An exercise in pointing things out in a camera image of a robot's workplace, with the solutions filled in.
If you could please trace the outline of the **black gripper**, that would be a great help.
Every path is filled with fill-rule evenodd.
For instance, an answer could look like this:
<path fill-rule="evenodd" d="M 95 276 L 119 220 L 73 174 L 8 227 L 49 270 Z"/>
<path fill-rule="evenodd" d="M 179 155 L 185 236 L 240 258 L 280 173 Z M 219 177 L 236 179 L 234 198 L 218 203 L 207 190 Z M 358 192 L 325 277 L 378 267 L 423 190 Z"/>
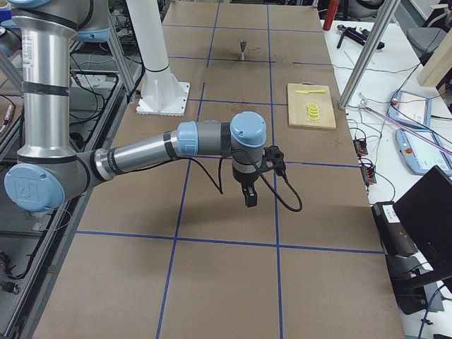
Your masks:
<path fill-rule="evenodd" d="M 258 179 L 258 173 L 243 173 L 235 167 L 232 168 L 233 177 L 242 185 L 245 205 L 247 208 L 257 206 L 257 193 L 254 182 Z"/>

